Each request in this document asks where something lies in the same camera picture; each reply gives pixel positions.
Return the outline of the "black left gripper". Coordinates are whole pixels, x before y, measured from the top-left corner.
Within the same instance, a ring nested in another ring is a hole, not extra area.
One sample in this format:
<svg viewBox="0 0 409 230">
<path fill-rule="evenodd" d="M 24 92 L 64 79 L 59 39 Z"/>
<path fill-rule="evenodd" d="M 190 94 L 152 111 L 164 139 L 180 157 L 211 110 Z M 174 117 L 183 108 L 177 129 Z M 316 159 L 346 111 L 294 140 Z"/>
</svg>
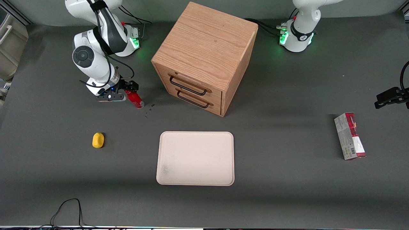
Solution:
<svg viewBox="0 0 409 230">
<path fill-rule="evenodd" d="M 381 109 L 386 105 L 391 104 L 402 104 L 406 105 L 406 108 L 409 109 L 409 92 L 405 90 L 400 98 L 400 89 L 399 87 L 392 87 L 376 96 L 377 101 L 374 103 L 375 109 Z"/>
</svg>

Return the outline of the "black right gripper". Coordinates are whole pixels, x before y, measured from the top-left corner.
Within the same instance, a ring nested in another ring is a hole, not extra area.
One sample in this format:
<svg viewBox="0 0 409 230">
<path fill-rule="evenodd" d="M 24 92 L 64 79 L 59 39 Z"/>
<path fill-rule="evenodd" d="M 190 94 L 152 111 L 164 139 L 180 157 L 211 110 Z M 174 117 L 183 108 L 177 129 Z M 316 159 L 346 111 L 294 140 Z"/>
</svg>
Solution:
<svg viewBox="0 0 409 230">
<path fill-rule="evenodd" d="M 127 95 L 127 90 L 136 93 L 139 90 L 139 85 L 133 80 L 129 82 L 126 82 L 125 80 L 119 80 L 117 84 L 110 86 L 106 90 L 102 91 L 102 95 L 110 93 L 118 94 L 119 91 L 122 94 Z"/>
</svg>

